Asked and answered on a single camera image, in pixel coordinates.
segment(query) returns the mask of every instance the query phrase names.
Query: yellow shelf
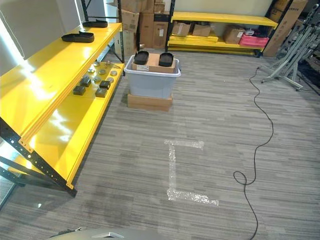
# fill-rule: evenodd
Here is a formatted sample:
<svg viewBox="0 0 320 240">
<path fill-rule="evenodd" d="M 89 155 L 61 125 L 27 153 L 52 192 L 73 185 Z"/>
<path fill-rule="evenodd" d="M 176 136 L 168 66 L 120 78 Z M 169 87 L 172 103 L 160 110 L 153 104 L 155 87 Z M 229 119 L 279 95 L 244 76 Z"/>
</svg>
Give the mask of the yellow shelf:
<svg viewBox="0 0 320 240">
<path fill-rule="evenodd" d="M 264 16 L 246 16 L 221 13 L 205 13 L 205 12 L 181 12 L 175 11 L 171 21 L 203 21 L 217 23 L 232 23 L 232 24 L 251 24 L 273 27 L 278 26 L 278 23 Z"/>
<path fill-rule="evenodd" d="M 0 116 L 21 137 L 30 152 L 31 137 L 72 91 L 90 65 L 117 32 L 121 23 L 107 28 L 85 28 L 94 33 L 94 42 L 52 42 L 1 76 Z"/>
<path fill-rule="evenodd" d="M 228 48 L 228 49 L 258 49 L 258 50 L 263 50 L 263 47 L 254 47 L 254 46 L 243 46 L 243 45 L 239 45 L 239 44 L 229 44 L 229 43 L 225 43 L 221 38 L 218 39 L 217 42 L 215 43 L 211 43 L 211 42 L 207 42 L 207 41 L 202 41 L 200 42 L 199 40 L 194 40 L 194 39 L 184 39 L 183 37 L 179 38 L 179 37 L 173 37 L 170 36 L 170 39 L 168 41 L 168 46 L 169 47 L 179 47 L 180 49 L 182 48 L 188 48 L 190 46 L 192 46 L 193 49 L 196 48 L 221 48 L 221 50 L 223 51 L 223 48 Z"/>
<path fill-rule="evenodd" d="M 206 37 L 206 36 L 193 36 L 191 34 L 189 34 L 188 36 L 175 36 L 175 35 L 171 35 L 170 36 L 170 40 L 172 41 L 179 41 L 181 43 L 208 43 L 208 44 L 212 44 L 212 43 L 216 43 L 218 41 L 218 37 L 216 36 L 215 33 L 211 33 L 210 36 Z"/>
<path fill-rule="evenodd" d="M 254 55 L 254 50 L 251 48 L 228 48 L 228 47 L 197 47 L 197 46 L 175 46 L 168 47 L 170 51 L 190 51 L 190 52 L 206 52 L 206 53 L 220 53 L 220 54 L 241 54 Z"/>
<path fill-rule="evenodd" d="M 68 186 L 71 186 L 123 72 L 125 65 L 122 63 L 117 63 L 117 65 L 120 69 L 112 68 L 112 70 L 117 71 L 117 76 L 113 77 L 114 82 L 111 83 L 105 98 L 95 96 L 99 82 L 96 84 L 93 81 L 91 81 L 89 87 L 86 87 L 84 95 L 79 96 L 73 95 L 72 92 L 69 93 L 29 142 L 30 146 L 67 181 Z M 88 73 L 88 75 L 95 76 L 96 72 L 104 66 L 104 64 L 101 64 L 101 66 L 96 67 L 95 73 Z M 102 80 L 111 77 L 110 70 L 110 68 L 106 69 L 107 73 L 101 76 Z M 14 161 L 41 173 L 22 156 L 18 156 Z M 14 168 L 9 170 L 21 173 Z"/>
</svg>

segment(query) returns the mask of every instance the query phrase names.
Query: floor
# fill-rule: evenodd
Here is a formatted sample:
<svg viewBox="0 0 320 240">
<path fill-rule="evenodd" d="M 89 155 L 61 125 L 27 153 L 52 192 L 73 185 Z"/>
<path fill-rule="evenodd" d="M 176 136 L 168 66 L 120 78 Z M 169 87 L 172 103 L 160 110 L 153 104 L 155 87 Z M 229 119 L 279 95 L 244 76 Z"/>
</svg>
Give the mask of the floor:
<svg viewBox="0 0 320 240">
<path fill-rule="evenodd" d="M 42 240 L 80 226 L 151 228 L 172 240 L 250 238 L 256 222 L 233 172 L 252 180 L 253 151 L 271 134 L 248 81 L 266 60 L 174 54 L 182 76 L 171 110 L 128 109 L 124 77 L 87 152 L 76 198 L 16 188 L 0 211 L 0 239 Z M 265 76 L 254 83 L 274 138 L 258 151 L 257 180 L 247 187 L 256 239 L 320 239 L 320 98 L 280 80 L 261 84 Z M 168 197 L 173 185 L 176 196 Z"/>
</svg>

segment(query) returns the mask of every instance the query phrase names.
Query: red box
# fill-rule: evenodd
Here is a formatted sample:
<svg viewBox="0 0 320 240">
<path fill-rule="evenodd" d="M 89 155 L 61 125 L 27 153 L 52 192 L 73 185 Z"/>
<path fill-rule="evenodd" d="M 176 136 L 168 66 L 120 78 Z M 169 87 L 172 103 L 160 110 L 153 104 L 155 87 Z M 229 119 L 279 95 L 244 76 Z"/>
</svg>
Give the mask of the red box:
<svg viewBox="0 0 320 240">
<path fill-rule="evenodd" d="M 239 45 L 264 48 L 269 41 L 268 37 L 256 37 L 242 35 Z"/>
</svg>

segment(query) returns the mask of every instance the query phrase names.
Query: box label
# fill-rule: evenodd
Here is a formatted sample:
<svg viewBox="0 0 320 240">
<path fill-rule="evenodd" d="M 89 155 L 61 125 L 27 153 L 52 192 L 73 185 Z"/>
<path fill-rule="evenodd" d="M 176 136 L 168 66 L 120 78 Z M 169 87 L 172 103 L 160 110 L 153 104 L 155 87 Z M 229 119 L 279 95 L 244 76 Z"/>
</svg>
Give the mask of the box label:
<svg viewBox="0 0 320 240">
<path fill-rule="evenodd" d="M 136 65 L 136 69 L 138 71 L 147 71 L 147 72 L 149 72 L 149 66 L 148 65 Z"/>
<path fill-rule="evenodd" d="M 243 34 L 244 34 L 244 32 L 241 31 L 241 32 L 238 33 L 238 35 L 237 35 L 236 37 L 237 37 L 237 38 L 241 38 Z"/>
</svg>

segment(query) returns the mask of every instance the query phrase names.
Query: brown cardboard box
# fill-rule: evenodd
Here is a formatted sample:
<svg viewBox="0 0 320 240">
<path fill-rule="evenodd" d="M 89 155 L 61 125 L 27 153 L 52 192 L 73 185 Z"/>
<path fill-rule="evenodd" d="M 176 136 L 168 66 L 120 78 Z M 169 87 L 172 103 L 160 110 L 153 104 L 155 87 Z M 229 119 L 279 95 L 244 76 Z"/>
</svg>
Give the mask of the brown cardboard box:
<svg viewBox="0 0 320 240">
<path fill-rule="evenodd" d="M 164 2 L 155 2 L 154 3 L 154 13 L 155 14 L 162 14 L 165 12 L 166 4 Z"/>
<path fill-rule="evenodd" d="M 172 34 L 180 37 L 185 37 L 188 35 L 191 24 L 185 24 L 182 22 L 174 22 L 172 28 Z"/>
<path fill-rule="evenodd" d="M 272 21 L 279 23 L 280 18 L 282 16 L 282 11 L 276 9 L 276 8 L 272 8 L 271 12 L 270 12 L 270 16 L 269 19 L 271 19 Z"/>
<path fill-rule="evenodd" d="M 157 98 L 148 96 L 135 96 L 128 94 L 128 108 L 130 109 L 144 109 L 150 111 L 164 111 L 168 112 L 172 106 L 173 99 Z"/>
<path fill-rule="evenodd" d="M 118 32 L 114 37 L 115 53 L 121 56 L 121 41 L 120 33 Z M 136 53 L 135 34 L 132 31 L 123 31 L 123 50 L 125 56 L 131 56 Z"/>
<path fill-rule="evenodd" d="M 118 0 L 108 2 L 111 6 L 118 6 Z M 132 13 L 141 13 L 147 8 L 147 0 L 121 0 L 121 9 Z"/>
<path fill-rule="evenodd" d="M 245 29 L 238 25 L 228 25 L 223 33 L 223 39 L 227 44 L 238 44 Z"/>
<path fill-rule="evenodd" d="M 155 9 L 155 0 L 147 0 L 146 8 L 142 11 L 144 14 L 153 14 Z"/>
<path fill-rule="evenodd" d="M 154 49 L 163 49 L 166 46 L 169 15 L 155 14 L 153 20 L 152 47 Z"/>
<path fill-rule="evenodd" d="M 154 36 L 154 17 L 153 13 L 141 13 L 139 20 L 140 44 L 146 48 L 152 48 Z"/>
<path fill-rule="evenodd" d="M 278 0 L 275 2 L 273 7 L 283 12 L 286 9 L 289 2 L 290 0 Z"/>
<path fill-rule="evenodd" d="M 208 37 L 211 32 L 211 27 L 209 25 L 202 26 L 195 24 L 192 35 L 194 36 L 201 36 L 201 37 Z"/>
<path fill-rule="evenodd" d="M 175 61 L 173 61 L 172 66 L 159 66 L 159 59 L 159 53 L 149 53 L 148 62 L 145 65 L 132 63 L 132 70 L 173 74 L 175 71 Z"/>
<path fill-rule="evenodd" d="M 291 28 L 297 21 L 300 13 L 305 8 L 308 0 L 294 0 L 288 11 L 285 13 L 282 21 L 279 23 L 268 45 L 263 51 L 263 55 L 267 57 L 275 57 L 279 47 L 282 45 Z"/>
<path fill-rule="evenodd" d="M 122 10 L 122 29 L 136 33 L 139 24 L 139 13 Z"/>
</svg>

